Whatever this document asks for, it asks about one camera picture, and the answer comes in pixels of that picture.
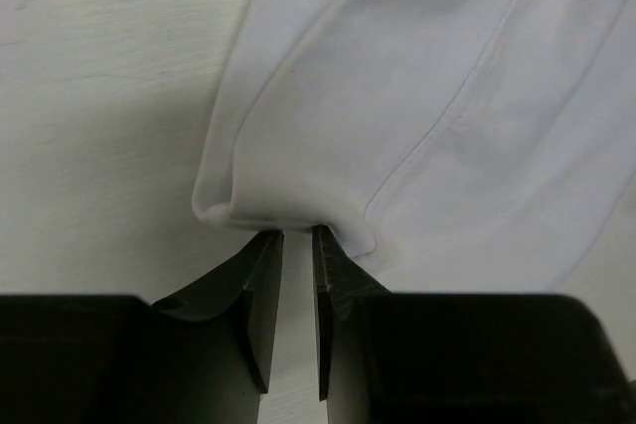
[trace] white garment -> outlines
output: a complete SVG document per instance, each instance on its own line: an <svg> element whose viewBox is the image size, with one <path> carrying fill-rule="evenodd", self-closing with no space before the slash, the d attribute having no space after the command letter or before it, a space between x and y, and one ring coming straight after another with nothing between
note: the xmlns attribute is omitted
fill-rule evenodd
<svg viewBox="0 0 636 424"><path fill-rule="evenodd" d="M195 188L394 290L540 291L636 167L636 0L253 0Z"/></svg>

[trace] white cloth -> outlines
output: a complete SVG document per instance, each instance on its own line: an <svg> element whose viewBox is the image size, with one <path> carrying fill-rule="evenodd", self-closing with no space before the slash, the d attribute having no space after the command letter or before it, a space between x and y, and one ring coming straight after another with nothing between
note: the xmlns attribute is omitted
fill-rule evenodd
<svg viewBox="0 0 636 424"><path fill-rule="evenodd" d="M636 0L252 0L195 187L394 290L541 291L636 168Z"/></svg>

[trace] white table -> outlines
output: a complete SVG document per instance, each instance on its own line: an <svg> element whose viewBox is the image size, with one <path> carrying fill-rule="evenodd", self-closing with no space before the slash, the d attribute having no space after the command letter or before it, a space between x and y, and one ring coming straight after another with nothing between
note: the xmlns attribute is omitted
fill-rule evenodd
<svg viewBox="0 0 636 424"><path fill-rule="evenodd" d="M157 299L249 234L190 210L207 121L248 0L0 0L0 292ZM262 423L325 422L308 237L287 240ZM636 187L564 289L636 376Z"/></svg>

